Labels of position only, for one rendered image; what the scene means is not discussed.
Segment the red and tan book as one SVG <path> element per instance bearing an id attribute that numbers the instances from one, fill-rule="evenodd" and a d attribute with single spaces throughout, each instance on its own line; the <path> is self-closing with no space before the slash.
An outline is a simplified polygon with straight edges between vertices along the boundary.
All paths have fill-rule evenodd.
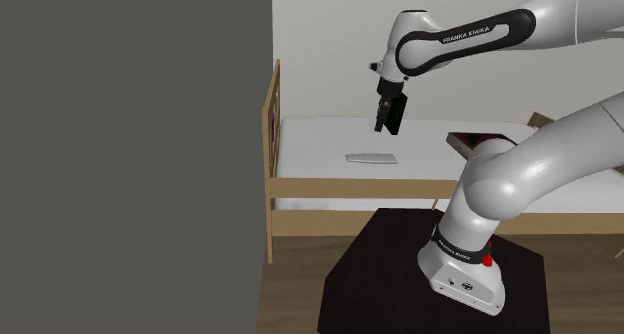
<path id="1" fill-rule="evenodd" d="M 516 145 L 515 141 L 504 134 L 484 132 L 449 132 L 446 142 L 463 158 L 468 160 L 482 142 L 491 139 L 503 139 Z"/>

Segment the wooden bed with white mattress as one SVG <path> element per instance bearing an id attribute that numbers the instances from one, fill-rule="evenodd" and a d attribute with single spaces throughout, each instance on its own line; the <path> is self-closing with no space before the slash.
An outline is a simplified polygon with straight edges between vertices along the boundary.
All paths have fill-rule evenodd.
<path id="1" fill-rule="evenodd" d="M 546 121 L 406 120 L 396 136 L 370 118 L 280 116 L 280 72 L 262 108 L 266 244 L 275 237 L 354 236 L 379 208 L 445 210 L 464 167 L 451 131 L 501 133 L 515 142 Z M 351 163 L 352 153 L 391 153 L 397 164 Z M 543 197 L 500 234 L 624 234 L 624 175 L 605 171 Z"/>

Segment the dark robot stand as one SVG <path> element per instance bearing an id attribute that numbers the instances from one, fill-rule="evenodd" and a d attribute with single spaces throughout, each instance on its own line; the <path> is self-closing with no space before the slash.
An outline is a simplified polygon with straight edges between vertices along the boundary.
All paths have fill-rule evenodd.
<path id="1" fill-rule="evenodd" d="M 435 293 L 417 253 L 439 210 L 379 209 L 324 281 L 318 334 L 551 334 L 544 258 L 491 238 L 506 299 L 490 316 Z"/>

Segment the flat grey tablet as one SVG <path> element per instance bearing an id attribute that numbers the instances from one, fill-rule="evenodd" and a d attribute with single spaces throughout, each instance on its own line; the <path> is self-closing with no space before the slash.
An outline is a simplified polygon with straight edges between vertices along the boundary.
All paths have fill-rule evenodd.
<path id="1" fill-rule="evenodd" d="M 345 159 L 351 163 L 362 164 L 397 164 L 397 158 L 391 153 L 352 153 L 346 154 Z"/>

